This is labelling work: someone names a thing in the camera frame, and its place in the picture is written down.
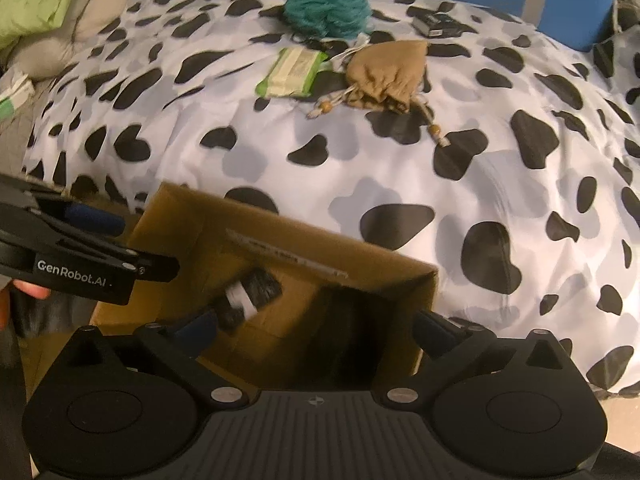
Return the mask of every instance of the green wet wipes package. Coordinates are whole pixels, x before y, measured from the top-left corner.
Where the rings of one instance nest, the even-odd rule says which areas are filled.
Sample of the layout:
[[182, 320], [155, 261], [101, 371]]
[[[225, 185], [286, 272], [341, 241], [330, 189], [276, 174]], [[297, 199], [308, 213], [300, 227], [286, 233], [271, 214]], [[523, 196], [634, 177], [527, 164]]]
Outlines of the green wet wipes package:
[[260, 97], [308, 97], [318, 69], [327, 57], [324, 52], [302, 46], [283, 48], [255, 92]]

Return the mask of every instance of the cow print bed sheet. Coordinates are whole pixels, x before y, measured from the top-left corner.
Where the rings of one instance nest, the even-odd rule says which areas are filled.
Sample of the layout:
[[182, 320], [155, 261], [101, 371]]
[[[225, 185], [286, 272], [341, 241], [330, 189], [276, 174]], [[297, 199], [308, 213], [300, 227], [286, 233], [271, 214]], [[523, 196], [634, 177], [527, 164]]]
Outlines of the cow print bed sheet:
[[426, 59], [441, 148], [415, 114], [307, 120], [332, 72], [257, 98], [292, 44], [283, 1], [130, 0], [52, 86], [24, 171], [139, 210], [169, 180], [433, 262], [437, 311], [550, 329], [592, 383], [640, 390], [640, 27], [594, 64], [495, 10], [369, 0], [373, 42], [456, 20]]

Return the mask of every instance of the wooden bead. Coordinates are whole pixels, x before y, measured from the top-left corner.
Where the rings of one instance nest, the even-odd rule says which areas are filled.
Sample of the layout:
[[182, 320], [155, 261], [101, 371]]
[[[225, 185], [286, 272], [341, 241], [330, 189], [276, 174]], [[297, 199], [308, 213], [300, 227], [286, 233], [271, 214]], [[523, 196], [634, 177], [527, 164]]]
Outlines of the wooden bead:
[[430, 124], [427, 127], [427, 131], [433, 136], [439, 136], [442, 133], [442, 129], [437, 124]]
[[334, 106], [329, 101], [322, 101], [320, 103], [320, 109], [322, 110], [323, 114], [327, 114], [334, 109]]

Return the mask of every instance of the person's hand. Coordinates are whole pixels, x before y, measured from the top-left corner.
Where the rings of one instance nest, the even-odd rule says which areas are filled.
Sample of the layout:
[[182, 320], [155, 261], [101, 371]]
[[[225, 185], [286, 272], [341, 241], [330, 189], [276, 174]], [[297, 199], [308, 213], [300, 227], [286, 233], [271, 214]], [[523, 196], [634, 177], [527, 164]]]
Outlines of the person's hand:
[[[44, 300], [50, 293], [48, 288], [44, 288], [38, 285], [32, 285], [31, 283], [21, 282], [20, 280], [13, 281], [14, 287], [18, 290], [29, 294], [37, 300]], [[9, 286], [0, 290], [0, 330], [4, 330], [4, 327], [9, 323]]]

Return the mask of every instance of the open cardboard box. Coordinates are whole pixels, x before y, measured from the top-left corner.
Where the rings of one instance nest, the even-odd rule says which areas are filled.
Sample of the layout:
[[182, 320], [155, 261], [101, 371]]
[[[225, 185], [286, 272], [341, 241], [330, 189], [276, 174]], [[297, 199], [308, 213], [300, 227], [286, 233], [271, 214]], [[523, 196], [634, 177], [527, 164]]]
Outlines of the open cardboard box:
[[289, 388], [309, 365], [303, 362], [309, 342], [332, 322], [325, 319], [332, 297], [327, 291], [337, 286], [392, 305], [390, 315], [372, 313], [384, 339], [372, 386], [417, 369], [421, 353], [412, 340], [412, 317], [431, 307], [437, 279], [432, 265], [172, 184], [154, 196], [129, 246], [176, 256], [180, 273], [169, 283], [137, 282], [127, 306], [99, 303], [92, 323], [105, 334], [184, 316], [260, 266], [279, 280], [283, 295], [233, 335], [219, 332], [202, 360], [213, 371], [240, 387]]

